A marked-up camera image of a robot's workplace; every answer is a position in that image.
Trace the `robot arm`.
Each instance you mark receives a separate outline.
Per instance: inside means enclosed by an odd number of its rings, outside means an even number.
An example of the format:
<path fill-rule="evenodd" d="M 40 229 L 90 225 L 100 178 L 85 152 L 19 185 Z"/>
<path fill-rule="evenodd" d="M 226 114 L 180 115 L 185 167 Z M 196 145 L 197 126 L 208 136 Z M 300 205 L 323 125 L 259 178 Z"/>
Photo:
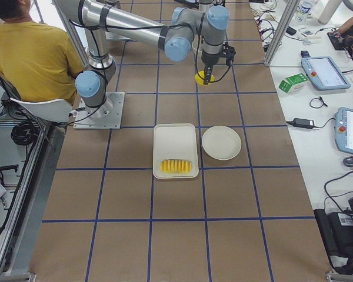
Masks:
<path fill-rule="evenodd" d="M 203 11 L 175 8 L 169 25 L 118 9 L 109 1 L 55 1 L 55 6 L 67 21 L 85 31 L 88 70 L 78 75 L 76 87 L 93 121 L 107 118 L 117 105 L 106 92 L 116 71 L 108 53 L 108 32 L 154 45 L 174 62 L 184 60 L 197 39 L 204 63 L 197 76 L 204 85 L 214 82 L 212 70 L 221 58 L 228 67 L 234 61 L 235 49 L 225 41 L 229 11 L 224 6 L 210 5 Z"/>

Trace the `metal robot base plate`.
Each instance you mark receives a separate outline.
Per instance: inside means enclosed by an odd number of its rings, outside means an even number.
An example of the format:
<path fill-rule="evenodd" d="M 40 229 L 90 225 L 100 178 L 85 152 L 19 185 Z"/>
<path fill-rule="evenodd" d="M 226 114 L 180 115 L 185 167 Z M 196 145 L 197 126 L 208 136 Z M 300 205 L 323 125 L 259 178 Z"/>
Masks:
<path fill-rule="evenodd" d="M 78 108 L 83 108 L 75 115 L 73 127 L 76 130 L 105 130 L 120 129 L 124 107 L 125 92 L 107 92 L 106 102 L 93 114 L 93 108 L 85 106 L 82 98 L 77 104 Z"/>

